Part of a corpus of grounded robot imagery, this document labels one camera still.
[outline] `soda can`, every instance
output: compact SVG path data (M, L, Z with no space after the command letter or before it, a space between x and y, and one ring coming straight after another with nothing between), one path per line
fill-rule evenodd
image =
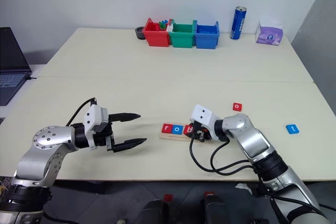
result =
M231 39L239 39L242 32L243 23L246 15L246 7L237 6L235 10L235 16L233 18L232 29L230 33Z

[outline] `table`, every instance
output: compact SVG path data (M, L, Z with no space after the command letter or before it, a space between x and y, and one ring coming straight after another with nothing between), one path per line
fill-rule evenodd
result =
M77 29L39 76L312 82L286 37L270 46L221 34L215 50L166 48L149 47L134 30L93 28Z
M232 115L233 102L243 104L255 127L304 180L336 179L333 140L336 118L314 83L195 80L113 80L111 78L42 77L26 92L0 125L0 175L10 176L28 150L34 133L48 125L65 125L77 107L95 96L109 113L135 112L142 118L115 122L116 141L147 137L140 146L119 153L104 147L68 154L59 179L93 180L254 180L252 170L223 177L200 170L188 143L159 139L163 122L188 123L193 106L208 107L219 116ZM85 107L74 122L82 122ZM285 126L296 124L299 134ZM207 165L219 145L195 143L194 154ZM222 166L244 158L231 142L216 157Z
M29 65L31 69L31 77L37 78L39 72L45 66L45 64L39 65ZM16 103L20 98L24 95L24 93L29 89L31 84L34 82L35 79L27 80L21 86L19 91L16 92L14 97L10 100L10 102L6 106L0 106L0 118L5 118L9 115L10 111L15 107Z

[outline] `floor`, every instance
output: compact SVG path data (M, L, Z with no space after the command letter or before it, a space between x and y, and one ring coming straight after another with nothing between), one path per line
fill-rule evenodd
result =
M265 197L256 198L245 189L236 189L237 183L220 182L114 182L108 183L106 194L99 195L77 190L53 187L52 200L45 210L52 217L72 220L80 224L116 223L125 219L135 223L142 208L151 200L173 195L170 205L171 223L201 222L201 200L206 191L213 191L227 205L231 224L249 223L249 219L265 218L270 224L278 223ZM336 207L336 182L309 185L319 203ZM332 223L336 213L322 209ZM43 219L42 223L55 223Z

